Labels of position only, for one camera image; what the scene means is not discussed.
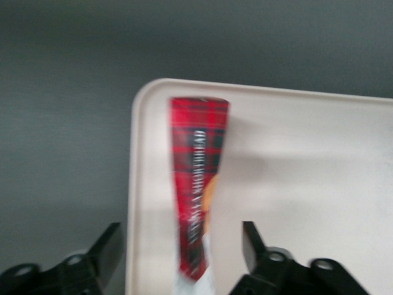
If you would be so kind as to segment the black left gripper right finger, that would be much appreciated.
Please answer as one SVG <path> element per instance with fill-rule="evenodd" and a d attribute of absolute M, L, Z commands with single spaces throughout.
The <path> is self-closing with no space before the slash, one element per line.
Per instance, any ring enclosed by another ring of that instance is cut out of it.
<path fill-rule="evenodd" d="M 243 256 L 248 273 L 231 294 L 307 293 L 305 268 L 288 251 L 266 246 L 252 221 L 243 222 Z"/>

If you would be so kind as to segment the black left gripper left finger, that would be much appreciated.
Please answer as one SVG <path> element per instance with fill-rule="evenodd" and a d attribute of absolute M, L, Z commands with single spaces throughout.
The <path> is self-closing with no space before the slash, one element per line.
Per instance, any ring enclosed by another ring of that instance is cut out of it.
<path fill-rule="evenodd" d="M 58 271 L 61 294 L 104 294 L 123 254 L 121 223 L 114 222 L 83 254 L 67 257 Z"/>

